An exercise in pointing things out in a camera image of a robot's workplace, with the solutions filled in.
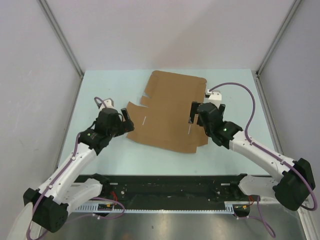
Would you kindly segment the brown cardboard box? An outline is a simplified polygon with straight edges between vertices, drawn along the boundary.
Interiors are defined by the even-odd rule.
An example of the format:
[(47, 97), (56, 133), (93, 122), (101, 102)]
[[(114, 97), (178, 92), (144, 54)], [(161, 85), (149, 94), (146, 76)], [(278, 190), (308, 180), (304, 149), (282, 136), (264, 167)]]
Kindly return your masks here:
[(134, 131), (127, 138), (144, 145), (194, 154), (208, 144), (208, 136), (196, 123), (189, 124), (192, 102), (202, 103), (207, 80), (203, 77), (155, 70), (140, 104), (127, 104)]

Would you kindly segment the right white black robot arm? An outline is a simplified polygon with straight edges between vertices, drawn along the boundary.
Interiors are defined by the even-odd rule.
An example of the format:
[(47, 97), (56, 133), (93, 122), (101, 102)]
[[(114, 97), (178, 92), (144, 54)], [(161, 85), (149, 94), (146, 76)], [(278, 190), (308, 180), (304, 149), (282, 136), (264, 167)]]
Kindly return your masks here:
[(292, 211), (302, 207), (316, 187), (310, 163), (304, 158), (294, 160), (259, 145), (240, 126), (224, 121), (224, 110), (224, 104), (216, 106), (211, 102), (194, 101), (189, 123), (203, 127), (205, 134), (217, 146), (245, 156), (273, 178), (265, 181), (261, 177), (246, 175), (230, 188), (231, 196), (237, 201), (248, 195), (267, 196)]

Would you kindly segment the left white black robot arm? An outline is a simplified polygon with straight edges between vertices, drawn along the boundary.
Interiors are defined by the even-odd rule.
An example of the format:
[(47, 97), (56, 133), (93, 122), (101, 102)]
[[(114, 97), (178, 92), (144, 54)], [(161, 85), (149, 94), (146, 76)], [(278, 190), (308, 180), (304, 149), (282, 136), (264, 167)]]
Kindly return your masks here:
[(24, 204), (33, 204), (32, 221), (55, 233), (88, 200), (107, 199), (113, 188), (109, 179), (100, 174), (91, 175), (78, 186), (72, 185), (113, 138), (133, 130), (134, 123), (126, 108), (120, 112), (110, 107), (101, 109), (92, 125), (76, 136), (74, 150), (65, 162), (37, 189), (28, 188), (23, 194)]

